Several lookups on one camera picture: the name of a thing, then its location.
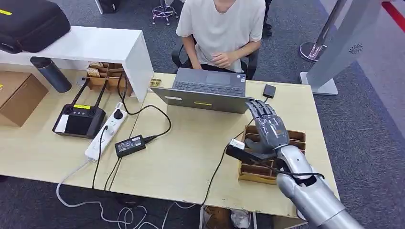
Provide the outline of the person's left hand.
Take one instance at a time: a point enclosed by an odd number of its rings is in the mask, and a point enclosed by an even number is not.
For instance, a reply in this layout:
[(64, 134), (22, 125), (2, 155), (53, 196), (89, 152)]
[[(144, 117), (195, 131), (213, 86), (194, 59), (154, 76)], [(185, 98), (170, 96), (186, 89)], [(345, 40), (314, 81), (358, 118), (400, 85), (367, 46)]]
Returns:
[(233, 52), (219, 52), (214, 53), (212, 63), (220, 68), (230, 67), (238, 59), (237, 53)]

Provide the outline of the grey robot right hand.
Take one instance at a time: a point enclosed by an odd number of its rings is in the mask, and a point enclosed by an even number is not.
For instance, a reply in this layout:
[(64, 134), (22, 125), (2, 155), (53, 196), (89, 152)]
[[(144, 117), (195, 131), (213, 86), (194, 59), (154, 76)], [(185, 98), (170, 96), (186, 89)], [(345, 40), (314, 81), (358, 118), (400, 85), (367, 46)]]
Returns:
[(247, 138), (245, 145), (261, 159), (274, 159), (277, 150), (289, 144), (288, 131), (273, 107), (261, 100), (246, 102), (251, 112), (260, 141)]

